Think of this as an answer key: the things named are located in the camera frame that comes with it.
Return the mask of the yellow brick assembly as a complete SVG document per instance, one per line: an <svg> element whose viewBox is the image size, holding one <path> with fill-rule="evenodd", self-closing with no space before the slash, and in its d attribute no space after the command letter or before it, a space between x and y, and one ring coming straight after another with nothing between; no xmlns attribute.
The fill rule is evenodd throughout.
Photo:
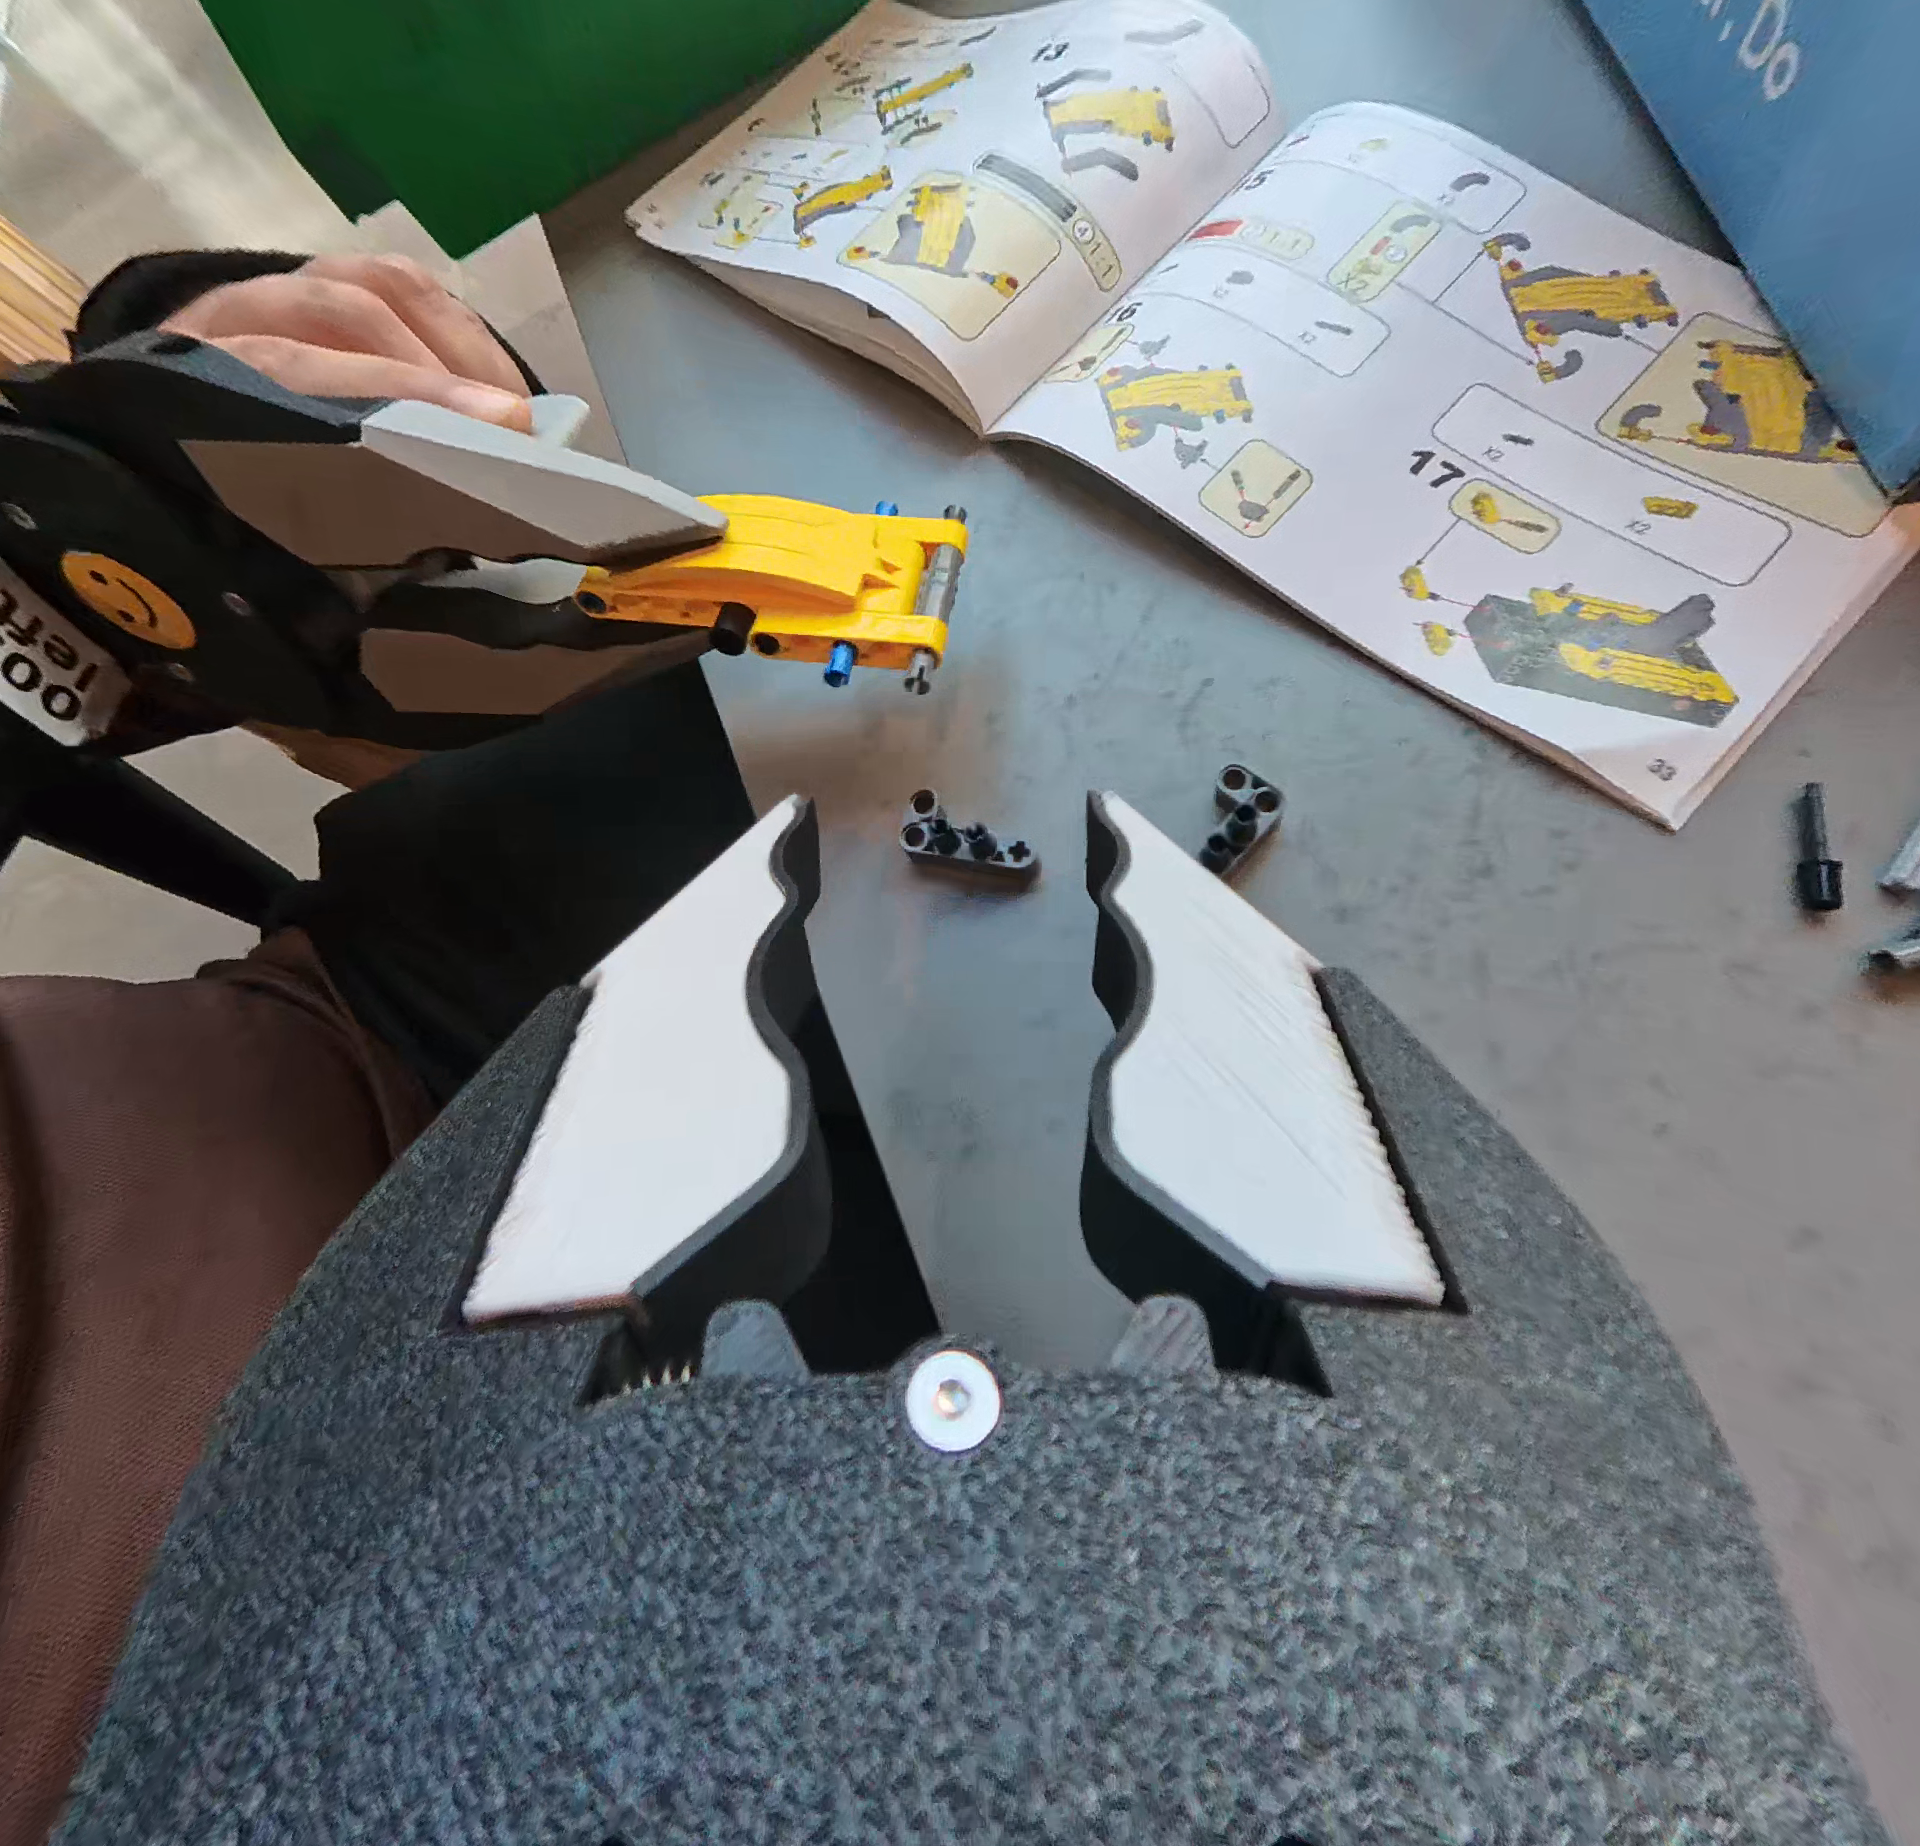
<svg viewBox="0 0 1920 1846"><path fill-rule="evenodd" d="M600 626L688 635L725 656L817 665L843 687L854 670L899 673L924 696L948 657L948 632L971 532L948 505L869 514L794 497L720 492L725 532L644 566L592 566L573 596Z"/></svg>

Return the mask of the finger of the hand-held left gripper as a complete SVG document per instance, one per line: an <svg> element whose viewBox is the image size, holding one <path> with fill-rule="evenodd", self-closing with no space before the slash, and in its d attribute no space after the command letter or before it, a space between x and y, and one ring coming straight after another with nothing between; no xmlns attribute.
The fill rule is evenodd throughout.
<svg viewBox="0 0 1920 1846"><path fill-rule="evenodd" d="M319 567L405 566L455 551L603 566L711 544L727 514L608 461L527 441L480 449L429 438L185 441L214 497Z"/></svg>
<svg viewBox="0 0 1920 1846"><path fill-rule="evenodd" d="M360 670L401 713L546 713L745 641L714 626L607 618L573 596L532 603L477 582L409 582L367 613Z"/></svg>

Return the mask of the blue cardboard box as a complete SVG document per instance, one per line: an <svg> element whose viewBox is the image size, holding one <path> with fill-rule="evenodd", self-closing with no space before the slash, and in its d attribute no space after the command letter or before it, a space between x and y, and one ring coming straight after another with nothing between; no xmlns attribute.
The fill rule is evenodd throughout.
<svg viewBox="0 0 1920 1846"><path fill-rule="evenodd" d="M1918 0L1580 0L1892 500L1918 475Z"/></svg>

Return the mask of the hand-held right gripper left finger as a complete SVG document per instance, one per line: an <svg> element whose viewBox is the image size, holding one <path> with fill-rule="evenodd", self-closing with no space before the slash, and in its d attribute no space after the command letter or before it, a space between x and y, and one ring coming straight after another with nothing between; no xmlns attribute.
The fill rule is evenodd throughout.
<svg viewBox="0 0 1920 1846"><path fill-rule="evenodd" d="M818 891L818 820L791 794L589 968L467 1325L613 1309L701 1328L814 1273L834 1211L801 1051Z"/></svg>

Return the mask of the black axle brick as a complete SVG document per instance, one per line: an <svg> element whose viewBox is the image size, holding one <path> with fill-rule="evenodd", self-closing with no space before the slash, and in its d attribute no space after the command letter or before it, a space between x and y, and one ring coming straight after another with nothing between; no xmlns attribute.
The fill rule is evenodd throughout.
<svg viewBox="0 0 1920 1846"><path fill-rule="evenodd" d="M1844 901L1843 862L1830 841L1823 783L1802 784L1793 801L1793 832L1791 888L1795 905L1810 917L1837 913Z"/></svg>

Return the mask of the green plastic bin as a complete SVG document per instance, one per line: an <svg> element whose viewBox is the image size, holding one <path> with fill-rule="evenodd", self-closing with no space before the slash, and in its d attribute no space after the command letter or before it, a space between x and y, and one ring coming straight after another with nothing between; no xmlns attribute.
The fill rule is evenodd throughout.
<svg viewBox="0 0 1920 1846"><path fill-rule="evenodd" d="M804 58L867 0L198 0L354 219L453 253L544 213Z"/></svg>

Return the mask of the grey desk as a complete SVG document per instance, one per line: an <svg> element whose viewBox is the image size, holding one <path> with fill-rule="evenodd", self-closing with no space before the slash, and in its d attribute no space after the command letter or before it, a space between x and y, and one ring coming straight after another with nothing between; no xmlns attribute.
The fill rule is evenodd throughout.
<svg viewBox="0 0 1920 1846"><path fill-rule="evenodd" d="M1915 973L1875 873L1915 818L1915 574L1669 835L1356 657L1123 491L983 444L888 370L626 226L718 105L544 223L618 434L694 491L959 503L973 554L930 696L709 657L756 805L801 791L805 931L941 1323L1097 1364L1127 1304L1077 1183L1093 1059L1085 798L1191 848L1213 775L1285 794L1237 876L1355 968L1584 1211L1707 1398L1818 1681L1890 1832L1915 1842ZM1844 901L1793 901L1823 783ZM918 789L1022 835L1012 888L910 864Z"/></svg>

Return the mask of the pile of small bricks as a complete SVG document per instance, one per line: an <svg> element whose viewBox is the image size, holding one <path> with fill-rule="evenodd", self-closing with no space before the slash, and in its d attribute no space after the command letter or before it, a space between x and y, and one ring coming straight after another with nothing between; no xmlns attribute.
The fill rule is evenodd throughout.
<svg viewBox="0 0 1920 1846"><path fill-rule="evenodd" d="M1878 874L1878 889L1899 907L1902 923L1882 944L1862 953L1862 970L1868 975L1913 973L1918 968L1918 818L1909 826L1899 848Z"/></svg>

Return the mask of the black office chair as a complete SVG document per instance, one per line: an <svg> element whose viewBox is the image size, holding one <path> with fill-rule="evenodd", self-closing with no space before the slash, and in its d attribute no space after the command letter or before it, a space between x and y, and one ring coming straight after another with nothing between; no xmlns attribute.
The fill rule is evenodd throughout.
<svg viewBox="0 0 1920 1846"><path fill-rule="evenodd" d="M55 848L263 931L297 883L290 868L118 756L57 745L5 718L2 864L22 842Z"/></svg>

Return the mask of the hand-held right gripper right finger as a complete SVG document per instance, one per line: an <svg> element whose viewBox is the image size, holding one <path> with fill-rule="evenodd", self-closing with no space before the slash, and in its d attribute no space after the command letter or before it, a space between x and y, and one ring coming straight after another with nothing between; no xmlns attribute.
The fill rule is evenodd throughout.
<svg viewBox="0 0 1920 1846"><path fill-rule="evenodd" d="M1087 796L1087 893L1112 1027L1079 1177L1095 1270L1217 1338L1275 1304L1447 1307L1326 968L1115 789Z"/></svg>

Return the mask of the wooden post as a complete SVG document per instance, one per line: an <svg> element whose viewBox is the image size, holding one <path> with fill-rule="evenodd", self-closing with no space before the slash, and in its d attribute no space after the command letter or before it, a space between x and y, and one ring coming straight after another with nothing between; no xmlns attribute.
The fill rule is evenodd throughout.
<svg viewBox="0 0 1920 1846"><path fill-rule="evenodd" d="M85 282L8 219L2 236L2 374L71 356Z"/></svg>

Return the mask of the person's left hand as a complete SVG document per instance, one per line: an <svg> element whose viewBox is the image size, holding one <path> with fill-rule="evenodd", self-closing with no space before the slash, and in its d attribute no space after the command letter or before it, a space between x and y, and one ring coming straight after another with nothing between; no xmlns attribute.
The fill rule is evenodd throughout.
<svg viewBox="0 0 1920 1846"><path fill-rule="evenodd" d="M426 400L532 431L532 384L489 323L414 260L334 253L230 281L162 327L278 385L333 399Z"/></svg>

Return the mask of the open instruction booklet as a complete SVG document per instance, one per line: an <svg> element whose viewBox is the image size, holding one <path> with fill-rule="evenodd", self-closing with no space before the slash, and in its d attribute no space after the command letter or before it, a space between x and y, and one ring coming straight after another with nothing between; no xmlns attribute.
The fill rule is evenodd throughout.
<svg viewBox="0 0 1920 1846"><path fill-rule="evenodd" d="M869 0L636 238L1680 828L1915 554L1730 265L1199 0Z"/></svg>

